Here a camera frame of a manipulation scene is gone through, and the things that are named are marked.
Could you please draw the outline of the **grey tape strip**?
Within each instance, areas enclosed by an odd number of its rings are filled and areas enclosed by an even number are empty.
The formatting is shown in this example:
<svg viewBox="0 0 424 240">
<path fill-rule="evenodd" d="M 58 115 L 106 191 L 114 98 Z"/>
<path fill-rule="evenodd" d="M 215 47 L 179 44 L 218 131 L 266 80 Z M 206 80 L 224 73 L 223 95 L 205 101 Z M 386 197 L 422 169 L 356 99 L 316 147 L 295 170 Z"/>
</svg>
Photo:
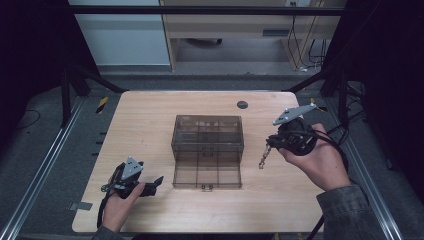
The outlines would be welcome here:
<svg viewBox="0 0 424 240">
<path fill-rule="evenodd" d="M 88 202 L 71 202 L 69 205 L 69 209 L 71 211 L 77 211 L 77 210 L 85 210 L 90 211 L 93 204 Z"/>
</svg>

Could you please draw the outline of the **person's left hand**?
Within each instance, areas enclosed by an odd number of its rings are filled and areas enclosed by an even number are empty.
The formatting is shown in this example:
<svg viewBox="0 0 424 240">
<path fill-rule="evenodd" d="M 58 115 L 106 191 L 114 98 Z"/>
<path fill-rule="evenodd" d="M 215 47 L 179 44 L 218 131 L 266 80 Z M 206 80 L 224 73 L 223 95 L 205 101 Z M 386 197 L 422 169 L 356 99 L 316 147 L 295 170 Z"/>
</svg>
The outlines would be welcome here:
<svg viewBox="0 0 424 240">
<path fill-rule="evenodd" d="M 102 225 L 119 233 L 144 188 L 145 184 L 139 183 L 125 199 L 120 198 L 112 191 L 104 208 Z"/>
</svg>

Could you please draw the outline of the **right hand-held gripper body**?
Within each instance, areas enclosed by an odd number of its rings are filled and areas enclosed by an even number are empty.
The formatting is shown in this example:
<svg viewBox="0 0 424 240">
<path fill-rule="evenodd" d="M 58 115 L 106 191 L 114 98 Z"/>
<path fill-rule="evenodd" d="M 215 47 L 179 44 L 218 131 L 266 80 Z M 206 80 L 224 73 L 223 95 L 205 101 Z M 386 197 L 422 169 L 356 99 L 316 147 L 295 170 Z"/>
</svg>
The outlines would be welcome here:
<svg viewBox="0 0 424 240">
<path fill-rule="evenodd" d="M 282 148 L 290 151 L 296 156 L 309 154 L 317 142 L 314 129 L 307 124 L 302 116 L 314 109 L 315 104 L 307 104 L 294 108 L 286 108 L 282 114 L 273 121 L 278 126 L 278 132 L 284 146 Z"/>
</svg>

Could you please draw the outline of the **smoky transparent plastic drawer box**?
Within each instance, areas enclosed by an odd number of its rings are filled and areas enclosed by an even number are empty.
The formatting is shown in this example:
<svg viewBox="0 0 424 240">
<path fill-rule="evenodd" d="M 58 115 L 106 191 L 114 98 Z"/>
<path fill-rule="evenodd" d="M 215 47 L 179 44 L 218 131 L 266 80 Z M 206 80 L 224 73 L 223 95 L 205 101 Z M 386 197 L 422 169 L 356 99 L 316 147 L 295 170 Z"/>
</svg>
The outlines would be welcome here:
<svg viewBox="0 0 424 240">
<path fill-rule="evenodd" d="M 240 161 L 244 150 L 242 118 L 219 115 L 177 115 L 171 142 L 174 158 L 230 154 Z"/>
</svg>

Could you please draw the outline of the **person's right hand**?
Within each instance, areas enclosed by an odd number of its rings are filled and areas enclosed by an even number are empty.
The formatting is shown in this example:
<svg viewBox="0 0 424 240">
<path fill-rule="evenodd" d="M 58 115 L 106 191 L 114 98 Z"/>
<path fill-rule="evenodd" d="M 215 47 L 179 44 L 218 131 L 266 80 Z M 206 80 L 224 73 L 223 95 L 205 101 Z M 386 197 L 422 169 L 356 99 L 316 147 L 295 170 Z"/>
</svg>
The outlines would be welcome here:
<svg viewBox="0 0 424 240">
<path fill-rule="evenodd" d="M 315 148 L 305 156 L 296 156 L 284 148 L 279 152 L 288 163 L 302 170 L 324 191 L 351 184 L 340 153 L 326 141 L 318 139 Z"/>
</svg>

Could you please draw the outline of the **white cabinet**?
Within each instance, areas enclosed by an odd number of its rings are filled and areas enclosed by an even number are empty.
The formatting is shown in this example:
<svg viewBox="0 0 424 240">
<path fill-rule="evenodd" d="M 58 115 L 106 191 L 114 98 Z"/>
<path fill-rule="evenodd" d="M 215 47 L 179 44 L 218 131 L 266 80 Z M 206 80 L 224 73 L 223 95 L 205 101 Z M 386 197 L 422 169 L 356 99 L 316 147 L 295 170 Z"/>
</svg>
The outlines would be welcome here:
<svg viewBox="0 0 424 240">
<path fill-rule="evenodd" d="M 76 14 L 98 66 L 169 65 L 161 15 Z"/>
</svg>

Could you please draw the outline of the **light wooden desk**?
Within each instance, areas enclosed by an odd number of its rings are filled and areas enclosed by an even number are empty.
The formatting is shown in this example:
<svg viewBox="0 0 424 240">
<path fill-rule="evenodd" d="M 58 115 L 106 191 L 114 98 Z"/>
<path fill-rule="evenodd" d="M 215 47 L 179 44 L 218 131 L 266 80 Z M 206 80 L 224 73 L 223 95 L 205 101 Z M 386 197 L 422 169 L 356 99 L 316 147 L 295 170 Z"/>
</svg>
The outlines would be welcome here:
<svg viewBox="0 0 424 240">
<path fill-rule="evenodd" d="M 159 0 L 162 6 L 242 6 L 343 8 L 347 0 Z M 312 43 L 328 43 L 337 28 L 338 16 L 280 15 L 165 15 L 168 53 L 176 61 L 181 39 L 274 38 L 285 48 L 294 70 L 307 66 Z"/>
</svg>

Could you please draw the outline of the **dark object under desk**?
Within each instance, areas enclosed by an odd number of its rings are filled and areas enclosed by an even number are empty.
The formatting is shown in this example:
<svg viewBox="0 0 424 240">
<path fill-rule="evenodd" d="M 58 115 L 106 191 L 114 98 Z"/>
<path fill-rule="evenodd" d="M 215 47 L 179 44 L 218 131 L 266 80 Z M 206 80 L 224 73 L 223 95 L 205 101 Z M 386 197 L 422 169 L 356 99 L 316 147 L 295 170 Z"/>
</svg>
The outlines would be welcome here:
<svg viewBox="0 0 424 240">
<path fill-rule="evenodd" d="M 219 39 L 186 38 L 185 41 L 195 46 L 214 46 L 214 45 L 222 44 L 223 39 L 222 38 L 219 38 Z"/>
</svg>

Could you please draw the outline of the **black metal frame strut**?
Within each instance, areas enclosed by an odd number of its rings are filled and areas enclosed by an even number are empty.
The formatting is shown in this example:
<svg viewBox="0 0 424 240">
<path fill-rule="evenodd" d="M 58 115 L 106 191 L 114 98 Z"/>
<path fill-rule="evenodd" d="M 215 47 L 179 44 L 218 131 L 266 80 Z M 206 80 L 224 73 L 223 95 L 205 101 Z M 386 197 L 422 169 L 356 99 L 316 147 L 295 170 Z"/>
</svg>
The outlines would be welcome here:
<svg viewBox="0 0 424 240">
<path fill-rule="evenodd" d="M 347 108 L 348 81 L 343 68 L 327 67 L 306 80 L 288 89 L 283 89 L 283 92 L 297 93 L 319 80 L 324 81 L 320 89 L 320 93 L 323 97 L 331 97 L 335 91 L 338 91 L 338 120 L 344 128 L 347 128 L 349 125 Z"/>
<path fill-rule="evenodd" d="M 66 65 L 61 73 L 62 127 L 65 127 L 71 119 L 70 87 L 74 88 L 78 96 L 87 96 L 91 89 L 86 80 L 92 80 L 114 93 L 126 92 L 126 89 L 107 81 L 81 65 Z"/>
</svg>

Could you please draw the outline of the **aluminium floor rail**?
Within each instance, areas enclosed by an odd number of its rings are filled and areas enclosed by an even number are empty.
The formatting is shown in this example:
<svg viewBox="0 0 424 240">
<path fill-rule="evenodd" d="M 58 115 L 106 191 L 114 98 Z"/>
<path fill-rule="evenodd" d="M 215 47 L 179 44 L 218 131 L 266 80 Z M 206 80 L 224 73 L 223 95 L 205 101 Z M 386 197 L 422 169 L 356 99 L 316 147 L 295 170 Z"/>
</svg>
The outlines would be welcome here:
<svg viewBox="0 0 424 240">
<path fill-rule="evenodd" d="M 60 155 L 70 132 L 73 130 L 75 122 L 81 113 L 81 109 L 86 101 L 85 97 L 77 97 L 71 109 L 71 115 L 67 123 L 62 126 L 56 135 L 47 154 L 38 167 L 35 176 L 30 182 L 25 194 L 14 210 L 12 216 L 6 222 L 5 227 L 0 231 L 0 240 L 15 240 L 34 206 L 58 156 Z"/>
<path fill-rule="evenodd" d="M 362 119 L 364 111 L 356 100 L 349 100 L 347 102 L 347 108 L 349 120 L 348 129 L 341 128 L 339 132 L 341 135 L 341 145 L 347 152 L 350 167 L 355 172 L 358 182 L 368 196 L 386 240 L 404 240 L 397 223 L 383 199 L 381 192 L 378 190 L 376 182 L 367 169 L 364 159 L 352 138 L 353 133 L 356 133 L 352 123 L 356 118 Z"/>
</svg>

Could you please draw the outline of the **black horizontal frame bar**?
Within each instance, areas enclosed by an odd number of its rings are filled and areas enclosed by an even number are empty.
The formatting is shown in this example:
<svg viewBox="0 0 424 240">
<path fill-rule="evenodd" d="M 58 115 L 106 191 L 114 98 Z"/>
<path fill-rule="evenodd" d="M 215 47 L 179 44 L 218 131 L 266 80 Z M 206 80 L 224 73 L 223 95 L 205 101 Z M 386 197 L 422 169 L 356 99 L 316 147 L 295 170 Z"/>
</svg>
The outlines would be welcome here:
<svg viewBox="0 0 424 240">
<path fill-rule="evenodd" d="M 242 7 L 242 6 L 105 6 L 71 5 L 74 14 L 165 14 L 165 15 L 298 15 L 342 16 L 345 8 Z"/>
</svg>

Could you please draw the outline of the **yellow black hazard tape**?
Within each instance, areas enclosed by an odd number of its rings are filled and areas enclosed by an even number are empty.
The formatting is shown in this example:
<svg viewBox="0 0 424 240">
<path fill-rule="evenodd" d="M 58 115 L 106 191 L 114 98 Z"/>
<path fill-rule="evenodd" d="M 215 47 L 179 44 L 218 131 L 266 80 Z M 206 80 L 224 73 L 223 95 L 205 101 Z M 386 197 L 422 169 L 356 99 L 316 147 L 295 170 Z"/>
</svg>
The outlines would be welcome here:
<svg viewBox="0 0 424 240">
<path fill-rule="evenodd" d="M 327 107 L 323 107 L 323 106 L 320 107 L 320 106 L 318 106 L 316 104 L 316 100 L 314 98 L 310 98 L 310 103 L 311 104 L 315 104 L 317 106 L 316 109 L 319 110 L 319 111 L 321 111 L 321 112 L 327 112 L 328 111 Z"/>
<path fill-rule="evenodd" d="M 97 109 L 96 109 L 96 114 L 101 114 L 101 113 L 103 112 L 103 109 L 104 109 L 104 107 L 105 107 L 105 105 L 106 105 L 107 101 L 108 101 L 108 97 L 103 97 L 103 98 L 100 100 L 100 102 L 99 102 L 99 104 L 98 104 L 98 107 L 97 107 Z"/>
</svg>

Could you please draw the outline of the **black curtain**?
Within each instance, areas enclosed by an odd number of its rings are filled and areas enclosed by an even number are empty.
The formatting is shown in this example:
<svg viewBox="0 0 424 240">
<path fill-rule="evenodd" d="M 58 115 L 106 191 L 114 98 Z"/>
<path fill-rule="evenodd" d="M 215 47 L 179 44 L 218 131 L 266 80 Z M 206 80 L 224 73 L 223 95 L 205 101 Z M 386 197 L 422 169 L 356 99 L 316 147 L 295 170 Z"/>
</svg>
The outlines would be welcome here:
<svg viewBox="0 0 424 240">
<path fill-rule="evenodd" d="M 347 0 L 324 63 L 365 85 L 390 159 L 424 203 L 424 0 Z"/>
<path fill-rule="evenodd" d="M 29 100 L 60 85 L 65 58 L 48 38 L 59 38 L 69 58 L 98 69 L 76 17 L 54 11 L 68 0 L 0 0 L 0 152 L 10 145 Z"/>
</svg>

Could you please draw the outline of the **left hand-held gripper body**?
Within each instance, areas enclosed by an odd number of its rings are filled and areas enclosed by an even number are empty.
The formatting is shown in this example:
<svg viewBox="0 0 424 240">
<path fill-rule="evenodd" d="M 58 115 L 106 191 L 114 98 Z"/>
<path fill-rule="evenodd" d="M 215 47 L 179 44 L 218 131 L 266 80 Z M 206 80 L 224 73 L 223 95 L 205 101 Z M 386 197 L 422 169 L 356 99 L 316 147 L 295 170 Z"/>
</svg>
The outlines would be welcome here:
<svg viewBox="0 0 424 240">
<path fill-rule="evenodd" d="M 143 169 L 143 163 L 137 162 L 132 157 L 128 157 L 115 169 L 111 187 L 120 198 L 126 199 L 131 194 L 139 183 L 138 179 Z"/>
</svg>

